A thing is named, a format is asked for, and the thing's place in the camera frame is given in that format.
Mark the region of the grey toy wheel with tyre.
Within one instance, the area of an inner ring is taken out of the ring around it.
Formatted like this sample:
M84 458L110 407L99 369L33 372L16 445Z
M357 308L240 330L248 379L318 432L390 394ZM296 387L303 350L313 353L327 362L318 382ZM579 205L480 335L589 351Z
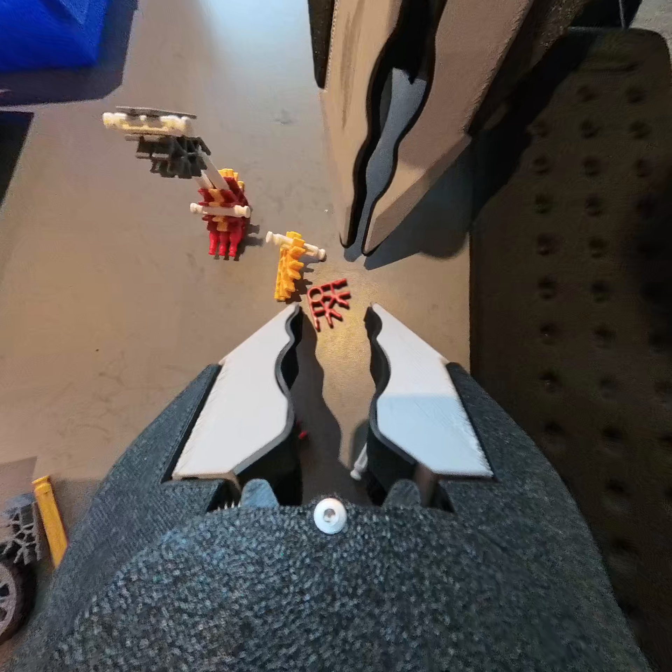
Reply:
M32 609L34 574L30 567L1 561L1 643L25 624Z

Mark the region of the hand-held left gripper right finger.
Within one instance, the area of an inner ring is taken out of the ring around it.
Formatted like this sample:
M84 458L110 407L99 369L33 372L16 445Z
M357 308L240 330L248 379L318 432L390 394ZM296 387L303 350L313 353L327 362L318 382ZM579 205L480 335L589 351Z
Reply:
M378 303L365 313L378 443L438 476L494 474L449 373L449 361Z

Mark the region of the black perforated tray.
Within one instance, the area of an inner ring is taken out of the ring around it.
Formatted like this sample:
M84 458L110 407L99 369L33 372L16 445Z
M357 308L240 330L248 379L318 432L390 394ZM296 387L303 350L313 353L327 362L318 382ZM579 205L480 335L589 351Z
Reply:
M671 64L643 29L559 40L475 140L471 369L600 544L671 670Z

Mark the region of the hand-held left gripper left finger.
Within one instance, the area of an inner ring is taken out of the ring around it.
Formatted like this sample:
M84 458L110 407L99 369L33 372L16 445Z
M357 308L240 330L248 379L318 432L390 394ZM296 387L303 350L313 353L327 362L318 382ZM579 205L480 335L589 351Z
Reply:
M174 481L237 478L290 443L302 326L302 308L288 305L219 361L173 468Z

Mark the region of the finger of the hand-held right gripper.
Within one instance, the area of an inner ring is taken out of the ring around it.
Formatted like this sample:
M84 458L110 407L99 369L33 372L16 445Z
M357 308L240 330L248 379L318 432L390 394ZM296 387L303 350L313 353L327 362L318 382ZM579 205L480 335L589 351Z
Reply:
M389 185L372 206L371 254L468 146L468 127L533 1L447 1L433 35L431 82L393 149Z
M376 82L400 17L399 1L335 1L321 109L332 204L344 248L357 239L366 197L366 168L380 134Z

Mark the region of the small red toy assembly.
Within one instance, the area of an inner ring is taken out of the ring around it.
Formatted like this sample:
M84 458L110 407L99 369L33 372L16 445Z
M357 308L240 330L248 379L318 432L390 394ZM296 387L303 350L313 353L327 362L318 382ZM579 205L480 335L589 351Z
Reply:
M189 209L206 223L209 236L208 254L215 258L235 259L251 208L245 195L245 183L233 169L220 169L224 188L214 188L209 179L195 177L200 201L192 203Z

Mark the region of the yellow fan connector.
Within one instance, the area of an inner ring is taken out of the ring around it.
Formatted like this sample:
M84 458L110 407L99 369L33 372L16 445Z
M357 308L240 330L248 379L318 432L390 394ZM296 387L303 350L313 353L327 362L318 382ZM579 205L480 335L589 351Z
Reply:
M298 236L300 233L294 232L294 234L290 234L290 236L292 235ZM291 250L284 246L279 246L279 248L280 256L273 298L276 301L285 301L289 300L295 292L295 281L301 279L301 271L305 265L300 261L300 258L303 255L300 256L301 250L299 248L293 248Z

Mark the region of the small blue plastic bin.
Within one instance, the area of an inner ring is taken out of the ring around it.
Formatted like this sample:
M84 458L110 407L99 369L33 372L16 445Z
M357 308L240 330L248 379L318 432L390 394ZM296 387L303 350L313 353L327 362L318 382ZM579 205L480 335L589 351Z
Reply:
M1 72L96 62L108 1L2 1Z

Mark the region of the long yellow toy rod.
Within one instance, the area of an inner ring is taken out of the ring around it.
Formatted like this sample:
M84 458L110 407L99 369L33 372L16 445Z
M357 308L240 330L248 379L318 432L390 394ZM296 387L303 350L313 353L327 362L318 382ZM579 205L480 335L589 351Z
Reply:
M68 538L50 476L34 480L32 489L46 534L52 564L54 568L57 568L67 550Z

